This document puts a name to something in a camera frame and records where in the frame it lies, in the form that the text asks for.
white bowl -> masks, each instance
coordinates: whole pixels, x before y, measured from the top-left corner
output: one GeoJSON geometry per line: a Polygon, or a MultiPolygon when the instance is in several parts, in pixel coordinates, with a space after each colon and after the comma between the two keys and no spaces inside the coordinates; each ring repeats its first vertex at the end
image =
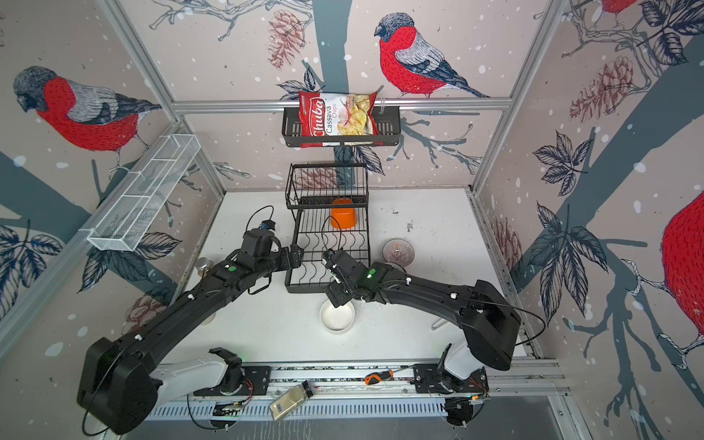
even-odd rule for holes
{"type": "Polygon", "coordinates": [[[354,323],[354,306],[348,302],[335,308],[330,300],[325,301],[320,308],[320,323],[332,334],[343,334],[352,328],[354,323]]]}

black wire rack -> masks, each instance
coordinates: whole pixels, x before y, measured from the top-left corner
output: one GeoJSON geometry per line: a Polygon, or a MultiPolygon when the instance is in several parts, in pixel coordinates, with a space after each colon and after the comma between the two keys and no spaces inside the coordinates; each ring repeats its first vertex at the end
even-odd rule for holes
{"type": "Polygon", "coordinates": [[[369,180],[362,163],[291,165],[286,202],[296,222],[293,242],[303,249],[301,266],[286,272],[285,285],[293,294],[323,292],[334,278],[325,270],[322,252],[344,249],[369,266],[369,180]],[[352,203],[334,205],[338,199],[352,203]],[[333,208],[354,208],[356,224],[333,228],[333,208]]]}

red bird illustration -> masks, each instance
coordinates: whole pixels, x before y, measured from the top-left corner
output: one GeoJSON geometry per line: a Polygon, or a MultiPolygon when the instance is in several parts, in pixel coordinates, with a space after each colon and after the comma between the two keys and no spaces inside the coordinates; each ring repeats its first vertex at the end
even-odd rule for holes
{"type": "Polygon", "coordinates": [[[681,364],[674,364],[680,370],[687,369],[687,353],[704,345],[704,192],[684,209],[679,211],[667,224],[662,235],[662,266],[665,269],[664,282],[652,282],[638,273],[633,261],[631,265],[638,286],[632,294],[641,290],[641,282],[666,291],[674,298],[679,308],[697,328],[694,342],[681,348],[668,335],[658,336],[670,342],[682,357],[681,364]]]}
{"type": "Polygon", "coordinates": [[[479,98],[479,93],[459,76],[440,50],[426,42],[406,13],[391,13],[379,21],[374,36],[380,37],[380,63],[384,76],[399,90],[430,97],[440,89],[465,90],[479,98]]]}
{"type": "Polygon", "coordinates": [[[127,170],[120,165],[120,149],[133,137],[142,141],[137,135],[139,122],[148,112],[161,108],[105,87],[78,84],[38,65],[17,75],[14,90],[25,112],[35,109],[71,144],[92,151],[114,151],[118,164],[108,175],[118,168],[127,170]]]}

bird beak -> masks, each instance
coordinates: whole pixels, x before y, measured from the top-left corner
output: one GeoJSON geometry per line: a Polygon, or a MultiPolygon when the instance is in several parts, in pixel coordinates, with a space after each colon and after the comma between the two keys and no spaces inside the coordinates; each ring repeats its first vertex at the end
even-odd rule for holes
{"type": "Polygon", "coordinates": [[[20,104],[20,107],[26,112],[29,111],[30,106],[29,103],[27,102],[27,97],[26,96],[18,96],[17,97],[17,102],[20,104]]]}

white snow dot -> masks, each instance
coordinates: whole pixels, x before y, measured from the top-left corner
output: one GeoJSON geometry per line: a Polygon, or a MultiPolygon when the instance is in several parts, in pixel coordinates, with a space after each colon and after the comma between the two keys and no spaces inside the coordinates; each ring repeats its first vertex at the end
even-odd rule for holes
{"type": "Polygon", "coordinates": [[[63,342],[57,342],[47,348],[44,355],[53,358],[54,356],[58,356],[58,354],[61,353],[61,350],[63,350],[63,342]]]}

